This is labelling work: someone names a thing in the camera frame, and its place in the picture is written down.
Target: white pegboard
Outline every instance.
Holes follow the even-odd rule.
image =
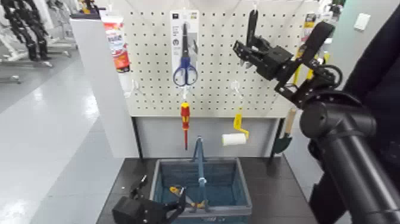
[[[127,99],[131,116],[180,116],[182,88],[171,77],[170,10],[183,8],[182,1],[120,0],[114,8],[122,13],[131,62],[131,77],[139,84]],[[306,13],[315,11],[316,1],[260,1],[255,34],[273,46],[295,54]],[[290,103],[278,96],[269,82],[245,69],[232,50],[236,40],[245,42],[248,14],[253,1],[190,1],[199,10],[198,81],[187,100],[194,117],[234,117],[243,104],[244,117],[284,117]],[[240,83],[239,95],[230,84]]]

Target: black clamp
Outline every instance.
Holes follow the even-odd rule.
[[[112,209],[112,216],[117,224],[148,223],[171,224],[185,210],[186,189],[182,188],[178,201],[158,203],[145,198],[142,188],[147,184],[145,175],[138,183],[134,183],[128,197],[121,197]]]

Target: white pillar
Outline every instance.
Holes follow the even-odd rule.
[[[139,157],[132,120],[101,20],[71,19],[76,43],[96,97],[114,157]]]

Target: screwdriver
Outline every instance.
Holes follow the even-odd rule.
[[[188,130],[189,130],[189,103],[183,102],[180,105],[180,115],[182,116],[182,129],[185,134],[185,150],[188,150]]]

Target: blue basket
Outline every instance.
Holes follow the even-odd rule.
[[[207,158],[204,162],[205,189],[210,212],[187,207],[174,223],[247,223],[252,204],[238,158]],[[199,166],[191,159],[158,160],[150,199],[168,203],[177,196],[170,186],[186,187],[186,195],[194,202],[203,200],[199,189]]]

